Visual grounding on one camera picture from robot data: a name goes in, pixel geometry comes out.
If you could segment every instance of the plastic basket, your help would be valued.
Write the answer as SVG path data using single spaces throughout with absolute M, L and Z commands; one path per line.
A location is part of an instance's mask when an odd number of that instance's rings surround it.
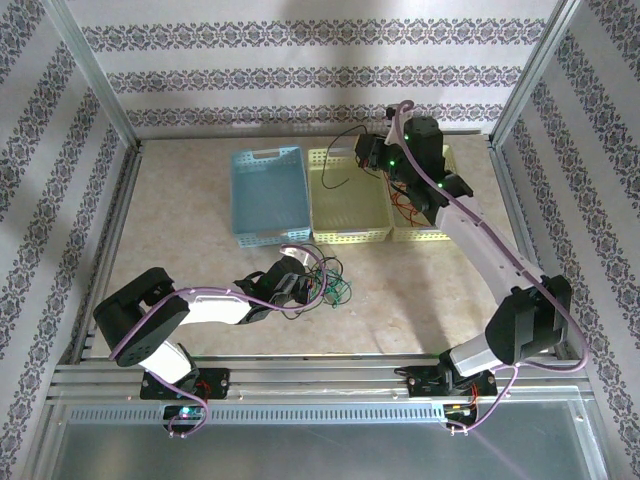
M 456 173 L 455 160 L 453 158 L 453 150 L 449 145 L 444 145 L 442 148 L 442 156 L 444 157 L 444 168 Z M 411 222 L 404 218 L 396 207 L 391 203 L 389 191 L 387 190 L 387 198 L 392 210 L 392 225 L 393 231 L 391 233 L 391 239 L 394 242 L 424 242 L 432 240 L 449 240 L 449 237 L 442 233 L 437 227 L 428 226 L 411 226 Z M 416 222 L 430 225 L 429 221 L 424 215 L 419 213 L 415 215 L 413 219 Z
M 311 235 L 300 147 L 231 156 L 231 224 L 241 247 L 305 241 Z
M 353 150 L 331 149 L 322 185 L 326 148 L 309 150 L 311 226 L 317 243 L 381 242 L 391 231 L 391 205 L 385 180 L 358 168 Z

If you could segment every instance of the beige floor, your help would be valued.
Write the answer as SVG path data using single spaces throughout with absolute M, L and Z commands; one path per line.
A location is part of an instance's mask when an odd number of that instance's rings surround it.
M 316 148 L 330 140 L 147 142 L 108 293 L 152 266 L 164 267 L 179 287 L 229 286 L 268 269 L 279 258 L 277 247 L 240 249 L 230 233 L 230 154 L 290 144 Z M 489 219 L 512 239 L 484 138 L 451 136 L 445 143 Z M 249 326 L 185 325 L 171 340 L 193 355 L 439 353 L 480 333 L 495 311 L 489 289 L 451 241 L 388 239 L 331 249 L 352 281 L 349 304 L 323 305 L 296 321 L 274 312 Z M 98 332 L 92 356 L 108 353 Z

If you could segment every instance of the yellow plastic basket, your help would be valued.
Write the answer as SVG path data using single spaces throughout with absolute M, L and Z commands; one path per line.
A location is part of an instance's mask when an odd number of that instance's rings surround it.
M 391 202 L 386 180 L 365 173 L 351 149 L 331 149 L 322 185 L 326 148 L 309 150 L 311 229 L 317 243 L 382 242 L 391 231 Z
M 444 165 L 446 170 L 451 170 L 456 173 L 456 164 L 453 158 L 453 150 L 449 145 L 444 145 L 442 148 L 442 155 L 444 156 Z M 391 239 L 394 242 L 424 242 L 433 240 L 449 240 L 449 237 L 442 233 L 438 228 L 433 226 L 420 227 L 411 226 L 411 222 L 404 218 L 396 207 L 391 203 L 389 190 L 386 190 L 387 199 L 392 210 L 392 226 L 393 231 L 391 233 Z M 429 221 L 424 215 L 419 213 L 415 215 L 413 219 L 418 223 L 430 225 Z

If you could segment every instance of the wallpaper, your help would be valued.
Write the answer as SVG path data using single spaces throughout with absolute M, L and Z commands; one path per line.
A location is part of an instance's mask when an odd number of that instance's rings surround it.
M 0 0 L 0 479 L 17 478 L 125 148 L 38 1 Z
M 502 146 L 538 261 L 574 288 L 613 478 L 640 478 L 639 26 L 585 2 Z
M 383 128 L 404 98 L 442 128 L 489 133 L 554 5 L 69 2 L 143 139 Z

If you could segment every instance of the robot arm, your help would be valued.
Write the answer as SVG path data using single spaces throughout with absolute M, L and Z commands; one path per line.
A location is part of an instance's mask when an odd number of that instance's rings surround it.
M 93 312 L 111 348 L 109 358 L 121 367 L 139 364 L 166 382 L 191 391 L 197 367 L 182 345 L 167 340 L 176 328 L 204 322 L 249 324 L 263 320 L 273 308 L 291 300 L 309 303 L 305 264 L 314 255 L 298 246 L 283 247 L 281 253 L 284 256 L 267 273 L 254 272 L 237 280 L 234 289 L 176 291 L 164 269 L 147 270 Z M 143 303 L 148 311 L 142 308 Z
M 394 119 L 386 139 L 360 135 L 356 155 L 362 168 L 384 172 L 427 220 L 446 233 L 485 280 L 498 304 L 485 332 L 440 355 L 441 377 L 453 389 L 469 377 L 501 364 L 514 365 L 562 341 L 567 322 L 536 288 L 542 284 L 568 309 L 571 288 L 561 276 L 548 278 L 528 262 L 490 225 L 473 190 L 458 175 L 445 170 L 443 135 L 431 117 L 410 118 L 408 112 L 387 111 Z M 399 143 L 406 142 L 422 178 Z M 442 191 L 457 202 L 452 202 Z M 531 277 L 523 275 L 526 271 Z

